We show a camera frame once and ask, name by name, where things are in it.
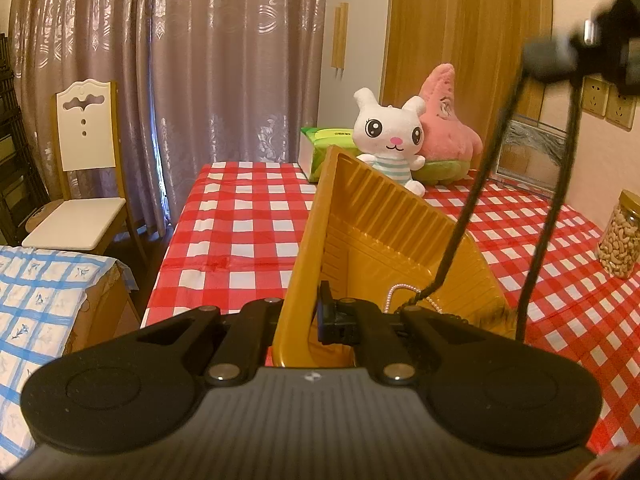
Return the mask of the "white bunny plush toy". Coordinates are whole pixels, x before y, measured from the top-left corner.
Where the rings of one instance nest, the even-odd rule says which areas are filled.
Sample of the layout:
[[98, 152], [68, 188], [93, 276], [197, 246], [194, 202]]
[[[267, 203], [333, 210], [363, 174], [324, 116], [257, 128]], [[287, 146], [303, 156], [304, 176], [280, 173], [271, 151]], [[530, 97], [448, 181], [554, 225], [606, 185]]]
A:
[[382, 106], [369, 88], [354, 94], [358, 116], [352, 140], [360, 151], [358, 159], [416, 196], [424, 185], [412, 173], [425, 164], [421, 148], [425, 139], [420, 116], [426, 111], [424, 99], [412, 96], [402, 107]]

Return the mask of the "wooden door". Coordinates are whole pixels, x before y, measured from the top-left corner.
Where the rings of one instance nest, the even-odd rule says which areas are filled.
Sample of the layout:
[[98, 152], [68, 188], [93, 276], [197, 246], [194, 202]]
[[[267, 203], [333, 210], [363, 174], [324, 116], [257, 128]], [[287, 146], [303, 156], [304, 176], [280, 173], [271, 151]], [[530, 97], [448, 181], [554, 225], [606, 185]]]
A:
[[390, 0], [382, 100], [400, 105], [432, 69], [456, 69], [454, 110], [488, 141], [523, 44], [552, 29], [552, 0]]

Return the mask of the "glass picture frame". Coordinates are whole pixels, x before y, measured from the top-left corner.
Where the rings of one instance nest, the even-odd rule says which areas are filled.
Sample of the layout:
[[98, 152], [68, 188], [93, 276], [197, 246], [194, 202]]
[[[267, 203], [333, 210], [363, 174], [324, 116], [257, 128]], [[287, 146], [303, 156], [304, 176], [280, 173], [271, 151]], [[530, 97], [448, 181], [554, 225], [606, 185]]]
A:
[[500, 145], [491, 180], [551, 198], [565, 151], [566, 133], [533, 118], [515, 115]]

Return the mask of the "wall socket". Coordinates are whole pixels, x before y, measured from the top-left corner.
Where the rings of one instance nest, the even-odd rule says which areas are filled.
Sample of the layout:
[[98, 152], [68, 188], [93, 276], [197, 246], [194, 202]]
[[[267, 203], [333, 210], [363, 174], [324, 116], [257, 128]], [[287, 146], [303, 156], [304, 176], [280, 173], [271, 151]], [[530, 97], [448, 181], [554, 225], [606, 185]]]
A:
[[612, 84], [606, 104], [605, 119], [618, 128], [630, 131], [634, 124], [637, 98], [623, 94]]
[[608, 105], [610, 84], [598, 77], [585, 77], [582, 85], [582, 110], [603, 118]]

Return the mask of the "jar of nuts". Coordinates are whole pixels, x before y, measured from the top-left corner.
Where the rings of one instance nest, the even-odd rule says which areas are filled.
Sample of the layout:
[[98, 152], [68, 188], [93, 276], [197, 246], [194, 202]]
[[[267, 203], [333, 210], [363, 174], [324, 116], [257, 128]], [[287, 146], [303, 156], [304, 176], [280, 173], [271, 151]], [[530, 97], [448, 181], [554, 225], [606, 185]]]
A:
[[639, 261], [639, 196], [623, 190], [597, 246], [604, 270], [616, 278], [629, 278]]

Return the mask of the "left wall socket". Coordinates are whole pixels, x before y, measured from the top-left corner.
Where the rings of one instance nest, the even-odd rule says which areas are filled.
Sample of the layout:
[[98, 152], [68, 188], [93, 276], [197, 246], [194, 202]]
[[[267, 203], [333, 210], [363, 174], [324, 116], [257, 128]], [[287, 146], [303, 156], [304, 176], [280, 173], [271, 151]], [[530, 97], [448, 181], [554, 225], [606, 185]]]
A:
[[598, 77], [585, 77], [582, 85], [582, 110], [603, 118], [608, 105], [610, 84]]

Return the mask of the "yellow plastic tray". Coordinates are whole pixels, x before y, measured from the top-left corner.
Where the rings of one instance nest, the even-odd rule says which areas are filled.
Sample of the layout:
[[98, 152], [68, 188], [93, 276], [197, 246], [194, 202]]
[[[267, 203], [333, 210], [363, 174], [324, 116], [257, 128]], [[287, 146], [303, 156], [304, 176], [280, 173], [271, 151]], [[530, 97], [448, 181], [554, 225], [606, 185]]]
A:
[[352, 350], [318, 341], [320, 283], [328, 281], [336, 299], [395, 311], [434, 280], [455, 226], [390, 178], [329, 148], [274, 334], [274, 365], [352, 365]]

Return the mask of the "grey patterned curtain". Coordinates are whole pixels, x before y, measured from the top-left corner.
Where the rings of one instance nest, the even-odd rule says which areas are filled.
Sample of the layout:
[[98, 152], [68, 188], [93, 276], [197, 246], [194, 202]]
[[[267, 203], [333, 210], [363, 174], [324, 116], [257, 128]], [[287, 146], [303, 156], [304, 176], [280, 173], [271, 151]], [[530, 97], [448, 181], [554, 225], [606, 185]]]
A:
[[41, 179], [52, 96], [117, 87], [134, 220], [176, 222], [209, 162], [289, 162], [318, 113], [326, 0], [2, 0], [15, 88]]

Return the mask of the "white wooden chair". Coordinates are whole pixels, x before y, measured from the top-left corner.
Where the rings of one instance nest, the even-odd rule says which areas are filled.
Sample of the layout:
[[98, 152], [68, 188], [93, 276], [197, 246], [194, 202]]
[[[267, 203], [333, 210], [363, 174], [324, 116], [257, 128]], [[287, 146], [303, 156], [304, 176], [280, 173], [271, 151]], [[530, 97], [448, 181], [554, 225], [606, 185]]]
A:
[[88, 78], [56, 92], [51, 130], [62, 200], [22, 246], [102, 256], [125, 232], [147, 263], [129, 200], [114, 81]]

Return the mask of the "red checkered tablecloth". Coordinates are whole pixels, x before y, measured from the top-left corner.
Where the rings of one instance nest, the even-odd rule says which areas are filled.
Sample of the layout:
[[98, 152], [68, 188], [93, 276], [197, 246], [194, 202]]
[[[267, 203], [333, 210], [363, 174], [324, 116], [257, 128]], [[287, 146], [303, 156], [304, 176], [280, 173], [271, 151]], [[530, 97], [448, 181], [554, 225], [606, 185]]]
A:
[[[282, 295], [314, 198], [277, 162], [214, 162], [196, 178], [144, 312], [145, 324], [213, 304], [224, 312]], [[506, 300], [518, 299], [547, 211], [537, 196], [485, 186], [469, 227]], [[564, 208], [528, 309], [526, 339], [585, 365], [603, 392], [589, 442], [598, 453], [639, 439], [639, 281], [608, 276], [600, 230]]]

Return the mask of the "green tissue pack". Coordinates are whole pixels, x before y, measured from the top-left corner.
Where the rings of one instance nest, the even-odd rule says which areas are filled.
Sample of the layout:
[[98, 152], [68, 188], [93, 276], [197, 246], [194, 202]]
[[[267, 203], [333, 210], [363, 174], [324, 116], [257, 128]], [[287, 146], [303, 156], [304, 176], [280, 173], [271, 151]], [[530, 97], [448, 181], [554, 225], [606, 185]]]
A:
[[360, 151], [352, 140], [351, 128], [301, 128], [297, 165], [310, 183], [317, 183], [329, 147], [335, 145], [357, 156]]

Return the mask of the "dark shelf rack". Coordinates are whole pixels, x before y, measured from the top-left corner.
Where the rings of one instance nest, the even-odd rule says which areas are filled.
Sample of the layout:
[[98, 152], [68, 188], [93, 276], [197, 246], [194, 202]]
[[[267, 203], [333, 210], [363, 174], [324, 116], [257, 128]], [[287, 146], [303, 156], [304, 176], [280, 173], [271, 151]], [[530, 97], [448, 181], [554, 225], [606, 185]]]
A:
[[49, 195], [26, 139], [5, 34], [1, 35], [0, 128], [1, 243], [17, 246], [27, 235], [27, 220], [49, 201]]

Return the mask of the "blue checkered cloth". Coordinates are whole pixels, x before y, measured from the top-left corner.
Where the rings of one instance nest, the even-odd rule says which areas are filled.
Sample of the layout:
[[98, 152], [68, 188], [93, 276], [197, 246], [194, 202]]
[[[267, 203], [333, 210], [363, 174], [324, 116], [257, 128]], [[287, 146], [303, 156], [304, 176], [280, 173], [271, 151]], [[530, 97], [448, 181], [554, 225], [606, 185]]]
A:
[[1, 247], [1, 470], [34, 446], [21, 393], [40, 366], [136, 330], [125, 263], [62, 250]]

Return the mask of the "pink starfish plush toy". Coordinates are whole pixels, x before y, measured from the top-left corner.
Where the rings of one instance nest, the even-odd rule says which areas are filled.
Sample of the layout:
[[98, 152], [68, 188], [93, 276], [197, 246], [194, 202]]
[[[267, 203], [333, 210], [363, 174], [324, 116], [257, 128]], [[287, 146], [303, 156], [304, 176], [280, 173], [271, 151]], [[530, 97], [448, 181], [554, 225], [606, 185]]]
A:
[[472, 159], [483, 149], [477, 132], [457, 118], [454, 76], [452, 64], [439, 64], [419, 92], [426, 105], [420, 116], [425, 134], [420, 154], [425, 164], [413, 177], [424, 185], [448, 184], [465, 178]]

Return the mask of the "right wall socket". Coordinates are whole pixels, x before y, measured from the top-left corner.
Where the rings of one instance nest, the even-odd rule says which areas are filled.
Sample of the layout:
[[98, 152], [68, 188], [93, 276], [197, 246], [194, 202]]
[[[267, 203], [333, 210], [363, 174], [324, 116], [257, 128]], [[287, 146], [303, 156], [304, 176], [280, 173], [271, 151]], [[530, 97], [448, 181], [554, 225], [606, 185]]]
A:
[[606, 104], [605, 119], [618, 128], [630, 131], [634, 124], [637, 98], [623, 94], [612, 84]]

